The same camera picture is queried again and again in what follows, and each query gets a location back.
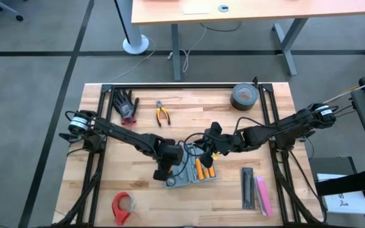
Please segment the wooden tabletop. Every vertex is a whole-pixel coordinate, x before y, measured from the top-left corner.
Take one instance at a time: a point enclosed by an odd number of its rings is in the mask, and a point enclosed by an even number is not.
[[[273,83],[279,116],[287,117],[295,112],[288,83]],[[101,84],[86,84],[81,98],[81,110],[98,107]],[[128,127],[138,133],[150,132],[166,138],[183,140],[194,132],[203,132],[213,121],[218,121],[223,132],[232,133],[239,117],[247,116],[264,122],[260,101],[250,111],[237,111],[229,102],[231,89],[134,89],[132,99],[139,97],[136,113],[138,122]],[[171,126],[160,128],[155,118],[156,100],[160,99],[168,109]],[[111,122],[120,123],[119,114],[113,111]],[[241,121],[240,127],[254,125]],[[70,149],[81,147],[73,145]],[[311,168],[303,143],[296,143],[293,150],[303,167],[309,182],[313,183]],[[71,154],[66,163],[53,222],[63,218],[80,196],[88,154],[78,151]],[[318,219],[322,218],[319,202],[308,189],[295,162],[289,159],[295,191],[305,206]],[[126,226],[254,226],[282,225],[272,171],[269,147],[264,144],[256,151],[230,153],[214,162],[217,180],[189,186],[165,189],[163,182],[153,180],[157,165],[150,157],[132,146],[109,139],[99,192],[96,226],[116,226],[111,203],[114,197],[126,191],[136,199],[136,208],[125,223]],[[272,203],[273,217],[261,214],[256,198],[256,210],[241,209],[241,167],[252,167],[255,175],[264,177]],[[285,194],[287,211],[292,218],[288,195]],[[89,214],[87,202],[86,215]]]
[[[229,11],[220,12],[220,5],[227,5]],[[132,23],[146,25],[364,14],[365,0],[133,0]]]

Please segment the duct tape roll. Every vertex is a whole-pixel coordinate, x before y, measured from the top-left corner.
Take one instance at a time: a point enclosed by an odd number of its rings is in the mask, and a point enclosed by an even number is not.
[[[259,98],[259,94],[253,85],[240,83],[233,87],[231,94],[231,104],[240,111],[247,111],[253,107]]]

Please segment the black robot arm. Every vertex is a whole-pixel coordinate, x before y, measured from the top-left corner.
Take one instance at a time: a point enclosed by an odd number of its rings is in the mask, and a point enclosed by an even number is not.
[[[195,141],[195,146],[208,153],[203,153],[200,160],[206,167],[212,166],[212,153],[228,155],[230,152],[244,152],[258,149],[269,139],[276,141],[276,149],[292,149],[296,138],[310,136],[312,129],[331,127],[336,121],[332,107],[326,104],[312,104],[269,126],[258,125],[236,130],[232,135],[221,134],[222,128],[213,122],[205,130],[202,139]]]
[[[71,134],[60,134],[62,138],[69,141],[71,138],[81,137],[84,147],[91,151],[102,146],[105,136],[133,145],[144,155],[156,160],[158,168],[153,174],[155,180],[165,181],[171,166],[179,165],[183,158],[183,149],[176,145],[175,140],[164,139],[155,134],[138,134],[98,117],[93,111],[74,112],[68,129]]]

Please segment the pliers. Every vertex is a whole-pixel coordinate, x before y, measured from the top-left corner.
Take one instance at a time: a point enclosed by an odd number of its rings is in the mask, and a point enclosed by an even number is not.
[[[170,125],[171,121],[170,121],[170,117],[169,117],[169,113],[166,111],[166,109],[163,107],[163,104],[161,101],[157,101],[157,123],[158,126],[161,127],[162,124],[160,123],[160,110],[164,113],[166,119],[167,119],[167,123]]]

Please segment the screwdriver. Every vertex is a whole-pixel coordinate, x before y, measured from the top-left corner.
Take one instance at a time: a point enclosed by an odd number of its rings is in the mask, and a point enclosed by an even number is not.
[[[214,166],[211,166],[211,167],[209,168],[209,175],[210,175],[211,177],[215,177],[215,170],[214,170]]]
[[[202,173],[201,161],[199,158],[195,158],[195,166],[196,166],[196,171],[198,172],[198,179],[202,181],[203,173]]]
[[[203,168],[203,172],[205,173],[205,178],[209,178],[209,171],[207,168]]]

